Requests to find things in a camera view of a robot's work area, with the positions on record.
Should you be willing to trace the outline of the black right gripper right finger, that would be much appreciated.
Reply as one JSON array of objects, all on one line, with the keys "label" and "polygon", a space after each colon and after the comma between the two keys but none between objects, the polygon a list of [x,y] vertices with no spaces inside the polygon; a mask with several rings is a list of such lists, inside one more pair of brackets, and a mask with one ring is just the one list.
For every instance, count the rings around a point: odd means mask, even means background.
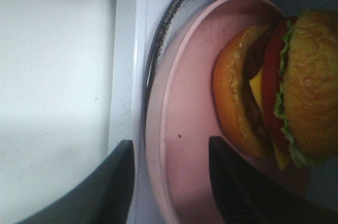
[{"label": "black right gripper right finger", "polygon": [[225,223],[337,223],[337,213],[273,182],[220,136],[209,138],[212,193]]}]

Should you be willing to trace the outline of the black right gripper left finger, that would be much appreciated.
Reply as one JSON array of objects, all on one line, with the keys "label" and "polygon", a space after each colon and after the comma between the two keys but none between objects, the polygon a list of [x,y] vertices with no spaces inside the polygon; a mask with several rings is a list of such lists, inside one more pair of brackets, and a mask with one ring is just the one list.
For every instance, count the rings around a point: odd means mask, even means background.
[{"label": "black right gripper left finger", "polygon": [[78,186],[22,223],[126,223],[134,193],[131,140],[122,140]]}]

